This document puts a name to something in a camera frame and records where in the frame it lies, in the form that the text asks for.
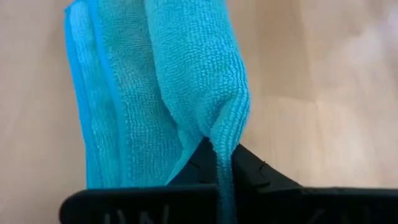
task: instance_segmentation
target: light brown background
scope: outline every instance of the light brown background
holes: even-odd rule
[[[57,223],[85,186],[63,9],[0,0],[0,223]],[[398,1],[229,0],[242,143],[304,185],[398,187]]]

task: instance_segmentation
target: wood grain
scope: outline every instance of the wood grain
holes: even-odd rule
[[[85,186],[69,0],[0,1],[0,223],[57,223]],[[242,143],[304,185],[398,187],[398,0],[228,0],[248,69]]]

